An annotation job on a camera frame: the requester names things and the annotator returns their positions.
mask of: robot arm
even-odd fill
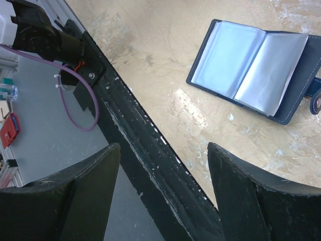
[[[0,6],[0,44],[49,61],[75,65],[82,59],[82,41],[55,29],[40,6],[25,0],[5,0]]]

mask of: black metal frame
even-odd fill
[[[70,20],[65,28],[78,32]],[[109,143],[120,143],[120,163],[164,239],[224,240],[217,209],[186,174],[185,165],[88,32],[82,39],[95,53],[92,59],[104,66],[95,82],[84,75],[98,98],[98,125]],[[83,109],[94,114],[91,97],[81,84],[74,95]]]

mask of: red component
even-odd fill
[[[75,68],[75,72],[77,72],[79,69],[80,69],[80,67],[82,67],[82,66],[84,66],[85,65],[85,61],[79,61],[79,64],[78,64],[78,66]]]
[[[20,124],[16,114],[11,113],[0,130],[0,138],[4,149],[10,146],[20,130]]]

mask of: white paint speck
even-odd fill
[[[179,160],[178,157],[176,157],[176,161],[177,161],[179,164],[181,163],[181,161]]]
[[[291,150],[293,150],[294,152],[297,152],[297,150],[298,150],[297,143],[295,143],[295,142],[290,143],[289,148]]]
[[[230,115],[229,115],[229,121],[233,121],[234,120],[234,116],[230,113]]]
[[[318,117],[317,115],[316,115],[315,117],[316,117],[316,123],[320,124],[320,119],[319,119],[319,117]]]
[[[295,140],[299,140],[300,136],[294,132],[289,131],[290,135],[295,139]]]
[[[283,150],[282,149],[277,149],[275,154],[279,155],[279,156],[283,156],[284,153],[283,153]]]
[[[163,143],[165,144],[165,145],[167,145],[167,142],[164,140],[164,138],[161,136],[160,137],[161,138],[161,140],[163,141]]]
[[[252,136],[257,134],[260,131],[260,128],[251,124],[249,127],[242,127],[242,133],[247,136]]]
[[[269,161],[266,167],[264,167],[265,171],[277,171],[279,168],[285,166],[284,161],[279,159],[272,159]]]
[[[298,0],[291,4],[286,4],[283,0],[270,0],[276,7],[274,9],[283,25],[288,28],[298,28],[301,33],[317,34],[315,31],[315,22],[307,13],[312,13],[320,9],[320,1],[316,0]]]

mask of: gray surface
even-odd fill
[[[120,166],[104,240],[164,240],[140,196]]]
[[[22,131],[11,147],[24,184],[69,167],[108,145],[99,127],[83,132],[67,119],[55,87],[57,72],[49,65],[21,58],[13,76],[18,88],[14,111]],[[91,113],[82,111],[72,92],[64,91],[64,96],[74,120],[89,126],[94,120]]]
[[[108,145],[99,127],[76,129],[67,119],[55,88],[57,69],[21,58],[14,74],[18,99],[14,110],[21,133],[11,145],[24,184],[69,167]],[[93,117],[71,92],[64,92],[70,113],[81,126]],[[119,167],[105,240],[163,240],[122,167]]]

